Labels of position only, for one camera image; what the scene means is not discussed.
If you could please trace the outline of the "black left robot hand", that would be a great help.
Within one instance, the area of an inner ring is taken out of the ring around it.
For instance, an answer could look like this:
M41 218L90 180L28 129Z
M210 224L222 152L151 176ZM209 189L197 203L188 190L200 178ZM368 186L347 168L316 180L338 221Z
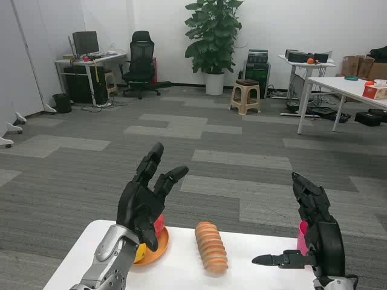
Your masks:
M187 166L176 167L161 174L154 189L149 189L149 181L157 171L163 152L163 144L156 143L142 159L132 181L126 185L117 209L116 224L134 232L140 243L153 252L158 250L154 223L162 214L165 199L173 186L189 171Z

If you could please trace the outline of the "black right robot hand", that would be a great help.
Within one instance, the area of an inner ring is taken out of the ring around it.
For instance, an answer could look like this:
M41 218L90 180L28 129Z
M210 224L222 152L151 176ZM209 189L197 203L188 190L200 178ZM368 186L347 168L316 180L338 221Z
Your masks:
M316 277L345 275L345 251L336 219L330 214L325 189L293 172L293 193L299 204L301 220L308 224L304 236L306 255L299 250L285 250L281 255L261 255L253 264L277 266L282 269L303 269L309 265Z

